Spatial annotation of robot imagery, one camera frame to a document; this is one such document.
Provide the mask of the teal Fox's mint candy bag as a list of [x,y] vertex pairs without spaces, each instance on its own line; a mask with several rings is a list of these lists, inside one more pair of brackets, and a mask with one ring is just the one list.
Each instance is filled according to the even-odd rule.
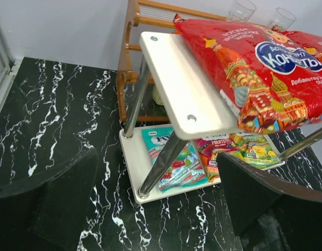
[[[172,127],[143,129],[141,131],[142,138],[153,163],[156,162],[172,132]],[[207,182],[208,179],[203,167],[199,163],[197,154],[191,142],[187,142],[186,146],[184,146],[158,182],[158,188],[161,192],[165,192],[174,187],[193,187]]]

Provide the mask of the clear drinking glass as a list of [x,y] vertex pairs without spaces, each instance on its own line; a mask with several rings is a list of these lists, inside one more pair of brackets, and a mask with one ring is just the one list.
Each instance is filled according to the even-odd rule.
[[252,1],[234,0],[226,21],[248,22],[256,10],[257,7]]
[[272,30],[287,30],[296,21],[296,16],[285,8],[278,7],[270,18],[267,27]]

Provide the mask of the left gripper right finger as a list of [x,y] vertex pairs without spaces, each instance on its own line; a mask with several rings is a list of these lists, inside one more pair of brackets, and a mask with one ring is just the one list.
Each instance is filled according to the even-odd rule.
[[243,250],[322,250],[322,192],[222,152],[221,184]]

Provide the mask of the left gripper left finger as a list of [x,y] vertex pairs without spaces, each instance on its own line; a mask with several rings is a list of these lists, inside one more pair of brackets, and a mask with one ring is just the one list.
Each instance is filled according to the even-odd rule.
[[97,170],[91,149],[0,187],[0,250],[76,250]]

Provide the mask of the white two-tier shelf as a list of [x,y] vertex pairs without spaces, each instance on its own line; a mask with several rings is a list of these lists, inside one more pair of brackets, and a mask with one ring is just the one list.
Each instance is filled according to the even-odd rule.
[[[218,91],[175,34],[148,32],[140,36],[142,61],[125,127],[121,148],[136,203],[143,204],[189,192],[191,187],[161,192],[157,183],[189,140],[237,133],[237,119]],[[173,133],[153,163],[136,126],[137,116],[152,77],[162,98]]]

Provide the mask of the left clear drinking glass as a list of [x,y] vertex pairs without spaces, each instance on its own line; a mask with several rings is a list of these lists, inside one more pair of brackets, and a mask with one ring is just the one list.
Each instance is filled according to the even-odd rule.
[[257,7],[252,1],[234,0],[226,21],[248,22],[256,10]]

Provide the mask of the orange Fox's candy bag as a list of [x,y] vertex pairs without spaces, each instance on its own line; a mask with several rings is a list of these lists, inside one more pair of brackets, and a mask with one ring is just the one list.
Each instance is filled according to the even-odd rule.
[[213,182],[219,177],[217,155],[221,152],[227,152],[231,155],[243,159],[240,151],[235,145],[229,134],[220,134],[215,136],[195,139],[193,145],[198,152],[199,161],[204,169],[209,182]]

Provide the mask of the right clear drinking glass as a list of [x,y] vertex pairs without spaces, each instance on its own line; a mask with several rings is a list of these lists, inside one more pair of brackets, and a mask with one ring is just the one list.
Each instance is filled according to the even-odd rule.
[[272,30],[287,30],[296,21],[296,16],[285,8],[278,7],[270,18],[267,27]]

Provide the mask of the black marble mat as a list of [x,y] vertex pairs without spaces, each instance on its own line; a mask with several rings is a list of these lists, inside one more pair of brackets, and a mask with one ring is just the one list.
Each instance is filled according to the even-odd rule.
[[0,186],[96,149],[78,250],[242,250],[221,185],[135,204],[115,79],[112,70],[23,59],[0,113]]

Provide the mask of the brown wooden rack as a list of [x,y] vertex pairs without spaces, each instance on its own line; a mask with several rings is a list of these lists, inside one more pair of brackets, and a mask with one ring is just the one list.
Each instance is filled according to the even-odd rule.
[[142,51],[140,35],[144,31],[172,33],[175,14],[184,18],[225,20],[226,17],[157,1],[128,1],[124,34],[121,43],[116,90],[121,122],[128,116],[132,92],[139,74]]

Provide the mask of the green yellow Fox's candy bag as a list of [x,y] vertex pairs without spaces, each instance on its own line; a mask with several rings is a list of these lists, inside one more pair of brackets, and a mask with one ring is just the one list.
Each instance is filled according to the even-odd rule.
[[230,134],[245,162],[263,169],[279,164],[280,160],[263,135],[250,133]]

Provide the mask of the red Konfety candy bag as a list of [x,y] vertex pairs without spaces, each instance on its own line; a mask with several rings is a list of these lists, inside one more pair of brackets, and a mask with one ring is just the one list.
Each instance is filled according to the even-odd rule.
[[173,23],[240,130],[270,134],[322,121],[322,62],[290,38],[247,22],[176,15]]
[[301,45],[309,54],[322,58],[322,37],[301,31],[282,31],[281,34]]

